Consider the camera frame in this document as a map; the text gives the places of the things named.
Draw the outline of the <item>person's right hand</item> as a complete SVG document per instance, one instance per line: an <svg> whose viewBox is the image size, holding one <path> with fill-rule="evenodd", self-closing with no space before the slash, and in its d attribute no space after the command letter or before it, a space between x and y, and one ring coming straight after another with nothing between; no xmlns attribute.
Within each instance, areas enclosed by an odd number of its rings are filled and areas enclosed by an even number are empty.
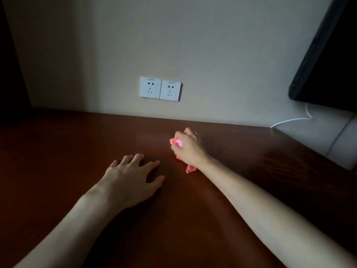
<svg viewBox="0 0 357 268"><path fill-rule="evenodd" d="M199 170L213 162L213 158L205 150L200 138L198 142L184 144L182 148L171 145L171 149L180 160Z"/></svg>

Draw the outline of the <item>person's left hand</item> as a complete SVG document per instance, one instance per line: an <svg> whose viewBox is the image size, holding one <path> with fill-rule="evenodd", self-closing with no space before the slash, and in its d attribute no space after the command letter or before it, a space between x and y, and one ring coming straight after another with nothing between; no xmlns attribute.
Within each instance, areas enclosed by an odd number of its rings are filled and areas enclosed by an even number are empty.
<svg viewBox="0 0 357 268"><path fill-rule="evenodd" d="M109 167L101 180L93 187L105 199L106 206L118 213L131 208L154 194L145 194L149 173L160 165L160 161L148 162L140 168L131 168L134 155L126 155L118 162L118 171L110 173Z"/></svg>

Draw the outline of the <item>pink cloth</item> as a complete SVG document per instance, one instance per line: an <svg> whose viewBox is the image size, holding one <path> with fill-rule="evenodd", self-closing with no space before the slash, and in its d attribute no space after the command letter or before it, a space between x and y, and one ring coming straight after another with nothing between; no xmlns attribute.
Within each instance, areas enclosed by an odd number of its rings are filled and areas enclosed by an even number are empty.
<svg viewBox="0 0 357 268"><path fill-rule="evenodd" d="M176 137L171 138L171 139L169 140L169 142L170 142L171 145L177 145L177 146L180 147L180 148L183 147L183 143L182 143L182 141L181 141L179 138L176 138ZM192 165L187 165L186 173L189 174L189 173L191 173L191 172L193 172L193 171L196 171L196 170L197 170L197 169L196 169L194 166L192 166Z"/></svg>

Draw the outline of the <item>person's left forearm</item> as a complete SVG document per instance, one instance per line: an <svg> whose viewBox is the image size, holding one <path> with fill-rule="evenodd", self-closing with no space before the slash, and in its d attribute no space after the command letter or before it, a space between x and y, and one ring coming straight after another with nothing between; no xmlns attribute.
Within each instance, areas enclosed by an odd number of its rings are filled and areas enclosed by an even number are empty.
<svg viewBox="0 0 357 268"><path fill-rule="evenodd" d="M128 196L99 187L85 193L58 225L13 268L79 268Z"/></svg>

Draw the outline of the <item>person's right forearm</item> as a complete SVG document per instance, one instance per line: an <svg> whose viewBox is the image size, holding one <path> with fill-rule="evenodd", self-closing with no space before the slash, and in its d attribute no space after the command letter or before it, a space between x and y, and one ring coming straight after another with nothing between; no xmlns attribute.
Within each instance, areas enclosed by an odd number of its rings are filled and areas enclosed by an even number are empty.
<svg viewBox="0 0 357 268"><path fill-rule="evenodd" d="M190 162L288 268L357 268L357 257L283 202L211 157Z"/></svg>

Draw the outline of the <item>black television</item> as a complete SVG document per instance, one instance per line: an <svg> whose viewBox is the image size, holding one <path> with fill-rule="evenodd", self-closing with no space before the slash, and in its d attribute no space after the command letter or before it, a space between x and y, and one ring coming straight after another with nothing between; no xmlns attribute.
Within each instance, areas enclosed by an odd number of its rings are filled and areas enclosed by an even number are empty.
<svg viewBox="0 0 357 268"><path fill-rule="evenodd" d="M332 1L288 97L357 113L357 0Z"/></svg>

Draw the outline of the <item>white wall socket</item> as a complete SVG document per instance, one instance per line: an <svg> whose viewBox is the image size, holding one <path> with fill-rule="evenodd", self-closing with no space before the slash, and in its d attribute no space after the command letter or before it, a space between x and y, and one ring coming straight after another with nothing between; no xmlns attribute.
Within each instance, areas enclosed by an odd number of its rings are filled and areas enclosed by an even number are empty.
<svg viewBox="0 0 357 268"><path fill-rule="evenodd" d="M162 80L160 89L160 100L179 101L181 91L180 82Z"/></svg>
<svg viewBox="0 0 357 268"><path fill-rule="evenodd" d="M159 99L161 91L161 79L154 79L150 77L140 77L140 97Z"/></svg>

